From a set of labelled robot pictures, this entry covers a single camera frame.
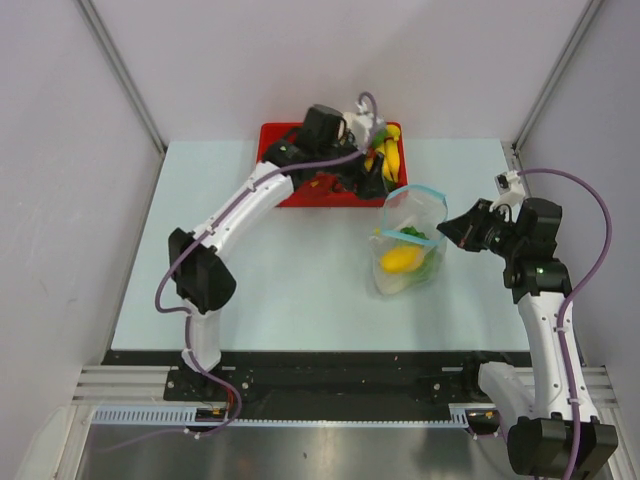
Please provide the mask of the clear zip top bag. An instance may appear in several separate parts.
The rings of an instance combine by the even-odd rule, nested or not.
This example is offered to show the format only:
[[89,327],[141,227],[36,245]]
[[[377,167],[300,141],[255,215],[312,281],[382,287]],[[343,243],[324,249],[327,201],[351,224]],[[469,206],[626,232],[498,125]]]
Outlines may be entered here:
[[369,237],[374,284],[382,295],[395,295],[435,279],[446,253],[437,226],[448,217],[446,196],[410,184],[391,192],[381,222]]

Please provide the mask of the yellow toy mango slice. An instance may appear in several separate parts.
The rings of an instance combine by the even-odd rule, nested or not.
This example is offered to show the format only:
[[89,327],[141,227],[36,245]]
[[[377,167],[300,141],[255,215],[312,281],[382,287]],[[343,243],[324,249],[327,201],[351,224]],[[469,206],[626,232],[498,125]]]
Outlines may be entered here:
[[404,274],[415,271],[424,262],[424,249],[416,245],[400,245],[391,248],[379,259],[380,268],[388,274]]

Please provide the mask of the green white toy cabbage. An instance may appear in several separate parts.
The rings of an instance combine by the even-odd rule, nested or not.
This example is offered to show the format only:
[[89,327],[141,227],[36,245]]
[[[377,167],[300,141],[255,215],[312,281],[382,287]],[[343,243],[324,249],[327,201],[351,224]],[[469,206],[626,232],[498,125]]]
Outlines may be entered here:
[[378,230],[369,238],[374,284],[382,295],[395,295],[431,281],[438,273],[446,251],[414,226]]

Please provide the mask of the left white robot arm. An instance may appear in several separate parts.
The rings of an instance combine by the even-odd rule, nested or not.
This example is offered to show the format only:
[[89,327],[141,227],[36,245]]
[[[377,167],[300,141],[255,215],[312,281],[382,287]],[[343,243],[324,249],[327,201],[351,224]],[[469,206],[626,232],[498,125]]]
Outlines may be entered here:
[[301,125],[271,143],[239,190],[206,221],[169,236],[170,266],[161,282],[174,282],[185,313],[182,359],[191,370],[186,387],[197,398],[214,397],[221,376],[220,317],[237,282],[226,262],[238,239],[270,210],[319,175],[330,176],[356,198],[369,201],[388,194],[379,158],[369,161],[386,123],[374,100],[360,95],[357,110],[343,114],[311,106]]

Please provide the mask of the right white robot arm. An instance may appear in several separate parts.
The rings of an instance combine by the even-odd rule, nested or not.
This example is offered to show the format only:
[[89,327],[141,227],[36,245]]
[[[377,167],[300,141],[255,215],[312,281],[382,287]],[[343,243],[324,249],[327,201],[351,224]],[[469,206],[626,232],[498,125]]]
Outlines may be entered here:
[[515,220],[480,199],[437,229],[465,251],[488,250],[504,260],[504,285],[529,342],[533,388],[514,366],[488,361],[463,373],[463,393],[473,401],[489,397],[497,407],[516,474],[592,479],[617,449],[618,435],[601,421],[580,368],[572,322],[577,290],[555,256],[561,220],[561,206],[545,199],[525,199]]

